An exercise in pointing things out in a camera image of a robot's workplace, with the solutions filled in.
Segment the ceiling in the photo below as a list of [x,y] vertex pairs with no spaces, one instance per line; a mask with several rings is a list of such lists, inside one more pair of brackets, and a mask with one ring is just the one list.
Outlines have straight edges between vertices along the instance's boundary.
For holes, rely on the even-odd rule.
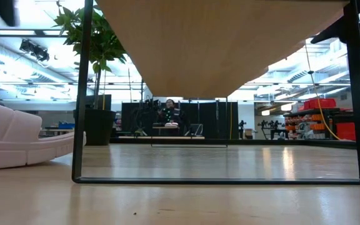
[[[82,8],[84,1],[60,0],[70,10]],[[0,99],[25,101],[73,101],[76,99],[79,56],[73,47],[64,46],[59,28],[53,19],[58,15],[56,0],[17,0],[19,26],[7,27],[0,19]],[[37,36],[34,30],[43,31]],[[46,48],[50,60],[38,63],[35,58],[19,50],[23,39]],[[255,101],[259,110],[273,107],[273,101],[298,101],[314,97],[307,55],[318,93],[337,96],[349,91],[346,47],[337,39],[307,44],[273,65],[261,77],[246,83],[229,96],[230,100]],[[112,72],[102,77],[100,92],[112,94],[115,101],[141,98],[141,76],[131,60],[126,64],[108,62]],[[91,65],[89,79],[95,80]],[[92,94],[89,85],[88,94]]]

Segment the black partition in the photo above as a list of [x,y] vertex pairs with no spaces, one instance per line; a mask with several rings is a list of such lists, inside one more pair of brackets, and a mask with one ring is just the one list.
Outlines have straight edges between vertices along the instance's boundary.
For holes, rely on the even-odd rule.
[[[157,113],[154,110],[140,110],[140,103],[122,103],[122,131],[133,133],[142,124],[147,136],[157,136],[152,129]],[[177,102],[176,107],[184,113],[188,124],[202,124],[205,139],[238,139],[238,103],[228,102]]]
[[[356,142],[346,145],[350,147],[356,147],[357,161],[359,166],[359,177],[353,179],[165,179],[165,178],[114,178],[114,177],[84,177],[82,176],[82,156],[83,156],[83,131],[84,131],[84,112],[85,112],[85,99],[87,90],[87,78],[88,78],[88,59],[89,59],[89,45],[91,34],[91,18],[93,14],[93,0],[85,0],[84,10],[84,23],[82,34],[82,48],[81,48],[81,60],[79,70],[79,88],[77,92],[76,109],[79,112],[76,114],[76,127],[74,134],[74,149],[73,149],[73,164],[72,164],[72,180],[76,183],[94,183],[94,184],[360,184],[360,31],[359,31],[359,14],[360,12],[360,0],[350,0],[344,7],[344,16],[340,18],[336,23],[327,28],[324,32],[321,32],[316,36],[316,39],[331,36],[333,34],[344,35],[343,38],[347,44],[347,56],[348,66],[351,79],[351,95],[352,105],[354,110],[354,122]],[[214,108],[214,103],[207,104],[205,106],[199,106],[201,109],[210,111]],[[202,116],[200,113],[200,121],[205,119],[207,123],[214,123],[216,115],[219,117],[219,113],[207,113]],[[176,143],[176,144],[208,144],[206,140],[153,140],[155,143]],[[228,143],[228,140],[216,139],[210,141],[210,144]],[[234,143],[242,144],[267,144],[267,145],[307,145],[307,146],[328,146],[334,147],[334,141],[266,141],[266,140],[253,140],[251,142],[243,140],[234,140]]]

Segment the wooden tabletop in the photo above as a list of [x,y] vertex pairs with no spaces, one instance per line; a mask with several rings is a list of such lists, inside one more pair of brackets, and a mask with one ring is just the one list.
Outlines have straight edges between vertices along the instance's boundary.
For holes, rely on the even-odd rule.
[[97,2],[154,96],[218,98],[301,49],[349,1]]

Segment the lamp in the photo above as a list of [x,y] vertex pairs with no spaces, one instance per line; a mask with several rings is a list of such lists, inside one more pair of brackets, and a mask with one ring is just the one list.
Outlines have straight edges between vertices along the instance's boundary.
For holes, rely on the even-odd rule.
[[285,104],[281,106],[282,111],[291,111],[293,109],[293,104]]
[[269,115],[270,115],[270,110],[262,111],[262,116],[269,116]]

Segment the red storage bin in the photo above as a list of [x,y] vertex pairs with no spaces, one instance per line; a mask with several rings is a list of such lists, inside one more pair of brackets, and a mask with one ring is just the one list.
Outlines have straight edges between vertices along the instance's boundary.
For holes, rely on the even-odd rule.
[[336,124],[337,136],[340,139],[355,141],[355,124],[353,122],[340,122]]
[[[323,109],[331,109],[336,107],[336,100],[333,98],[319,99],[320,105]],[[304,110],[319,109],[319,103],[317,99],[311,99],[304,102]]]

